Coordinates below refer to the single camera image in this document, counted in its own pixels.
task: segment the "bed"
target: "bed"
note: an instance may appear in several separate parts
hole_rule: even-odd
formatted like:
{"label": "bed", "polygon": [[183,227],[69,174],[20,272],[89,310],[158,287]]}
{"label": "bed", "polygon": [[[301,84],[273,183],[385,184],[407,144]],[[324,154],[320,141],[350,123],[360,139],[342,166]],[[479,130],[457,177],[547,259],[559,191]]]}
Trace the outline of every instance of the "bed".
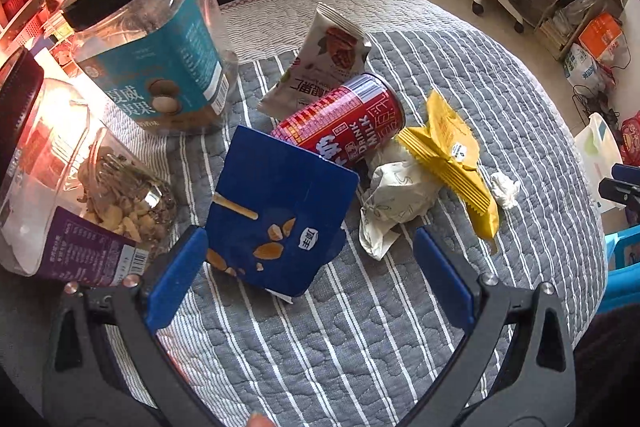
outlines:
{"label": "bed", "polygon": [[[407,125],[424,119],[424,96],[438,86],[481,147],[480,170],[522,183],[519,206],[500,211],[498,253],[474,235],[465,207],[443,188],[435,206],[400,227],[378,262],[358,242],[354,198],[342,253],[308,292],[285,304],[204,264],[159,339],[207,406],[227,426],[253,411],[277,425],[394,425],[444,367],[462,332],[447,322],[412,257],[412,237],[428,225],[479,271],[508,284],[556,286],[574,345],[607,282],[604,234],[574,142],[554,104],[500,44],[425,0],[238,0],[223,7],[238,52],[238,90],[221,132],[149,137],[117,111],[114,132],[160,175],[179,202],[176,239],[204,224],[225,152],[238,124],[270,132],[258,100],[292,62],[318,1],[369,33],[370,71],[399,93]],[[505,328],[471,402],[487,395],[513,334]],[[124,351],[111,340],[134,396],[152,404]]]}

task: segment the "screw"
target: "screw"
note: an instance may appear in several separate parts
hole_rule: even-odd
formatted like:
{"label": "screw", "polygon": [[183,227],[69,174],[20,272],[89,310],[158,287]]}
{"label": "screw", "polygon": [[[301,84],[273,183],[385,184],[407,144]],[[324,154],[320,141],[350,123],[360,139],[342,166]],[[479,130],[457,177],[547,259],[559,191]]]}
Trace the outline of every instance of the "screw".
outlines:
{"label": "screw", "polygon": [[487,286],[495,286],[499,281],[498,276],[495,273],[489,273],[489,272],[483,273],[480,276],[480,280],[482,281],[482,283],[486,284]]}
{"label": "screw", "polygon": [[554,293],[556,293],[556,289],[550,282],[542,283],[542,291],[547,295],[553,295]]}
{"label": "screw", "polygon": [[79,288],[80,288],[80,285],[78,284],[78,282],[69,281],[68,283],[65,284],[65,293],[67,295],[73,295],[78,291]]}
{"label": "screw", "polygon": [[135,273],[130,273],[122,280],[122,285],[127,288],[135,288],[138,284],[140,284],[140,275]]}

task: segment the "crumpled tissue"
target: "crumpled tissue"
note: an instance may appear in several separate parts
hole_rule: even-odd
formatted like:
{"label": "crumpled tissue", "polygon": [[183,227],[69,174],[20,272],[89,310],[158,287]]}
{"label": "crumpled tissue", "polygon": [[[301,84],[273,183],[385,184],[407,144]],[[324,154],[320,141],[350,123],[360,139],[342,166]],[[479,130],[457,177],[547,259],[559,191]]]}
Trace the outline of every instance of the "crumpled tissue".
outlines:
{"label": "crumpled tissue", "polygon": [[491,194],[504,210],[518,206],[516,198],[520,193],[520,180],[513,182],[506,174],[497,171],[489,176],[489,181]]}
{"label": "crumpled tissue", "polygon": [[380,261],[399,233],[391,230],[433,206],[443,183],[394,140],[369,161],[370,187],[362,197],[360,244]]}

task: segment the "transparent plastic jar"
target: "transparent plastic jar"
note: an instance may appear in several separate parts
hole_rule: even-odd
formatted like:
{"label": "transparent plastic jar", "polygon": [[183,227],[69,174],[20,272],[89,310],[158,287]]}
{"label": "transparent plastic jar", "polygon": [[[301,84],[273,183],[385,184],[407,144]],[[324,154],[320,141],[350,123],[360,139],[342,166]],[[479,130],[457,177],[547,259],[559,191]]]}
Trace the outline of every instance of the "transparent plastic jar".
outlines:
{"label": "transparent plastic jar", "polygon": [[216,0],[65,0],[78,66],[146,131],[222,126],[238,78]]}
{"label": "transparent plastic jar", "polygon": [[174,197],[73,86],[43,76],[24,48],[0,69],[0,264],[117,284],[166,250]]}

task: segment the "orange bag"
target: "orange bag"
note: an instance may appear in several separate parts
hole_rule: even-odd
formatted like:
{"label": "orange bag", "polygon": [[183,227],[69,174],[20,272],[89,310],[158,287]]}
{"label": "orange bag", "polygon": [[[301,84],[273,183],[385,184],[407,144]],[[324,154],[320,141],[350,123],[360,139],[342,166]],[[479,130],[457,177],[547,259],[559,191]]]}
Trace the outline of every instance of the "orange bag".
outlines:
{"label": "orange bag", "polygon": [[613,62],[613,51],[619,46],[622,28],[607,12],[598,15],[580,35],[580,44],[593,58],[603,64]]}

